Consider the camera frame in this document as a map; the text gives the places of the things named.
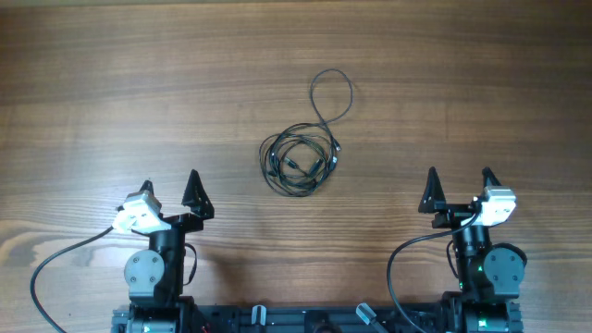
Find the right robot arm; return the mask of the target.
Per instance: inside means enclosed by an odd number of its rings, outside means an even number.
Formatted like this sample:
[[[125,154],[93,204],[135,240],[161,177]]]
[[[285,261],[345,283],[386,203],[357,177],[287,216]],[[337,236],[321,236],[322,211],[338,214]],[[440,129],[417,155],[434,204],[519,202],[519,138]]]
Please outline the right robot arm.
[[[433,228],[453,232],[459,291],[440,301],[440,332],[519,333],[524,330],[520,295],[527,257],[509,243],[494,244],[489,230],[506,222],[516,207],[514,192],[490,168],[482,170],[483,190],[470,203],[448,203],[438,173],[428,170],[418,211],[433,214]]]

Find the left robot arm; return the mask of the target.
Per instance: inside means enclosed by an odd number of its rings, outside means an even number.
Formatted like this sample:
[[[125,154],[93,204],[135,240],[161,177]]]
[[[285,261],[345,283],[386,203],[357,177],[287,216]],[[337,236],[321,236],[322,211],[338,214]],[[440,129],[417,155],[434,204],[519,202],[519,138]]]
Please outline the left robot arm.
[[[215,215],[199,173],[192,170],[181,204],[188,213],[163,216],[162,204],[154,195],[154,186],[146,180],[129,194],[118,209],[113,227],[148,238],[146,250],[134,253],[124,267],[129,287],[129,308],[114,312],[113,332],[208,332],[209,323],[198,310],[192,296],[183,288],[184,258],[194,247],[186,235],[204,229],[204,221]]]

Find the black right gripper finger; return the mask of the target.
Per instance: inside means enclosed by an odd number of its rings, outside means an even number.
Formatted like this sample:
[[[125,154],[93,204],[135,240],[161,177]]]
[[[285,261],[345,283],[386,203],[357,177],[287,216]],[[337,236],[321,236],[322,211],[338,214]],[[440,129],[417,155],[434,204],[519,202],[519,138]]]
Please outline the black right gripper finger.
[[[501,183],[493,173],[490,167],[486,166],[482,169],[483,187],[500,186]]]
[[[446,209],[446,197],[434,166],[428,170],[425,191],[418,205],[418,212],[432,214]]]

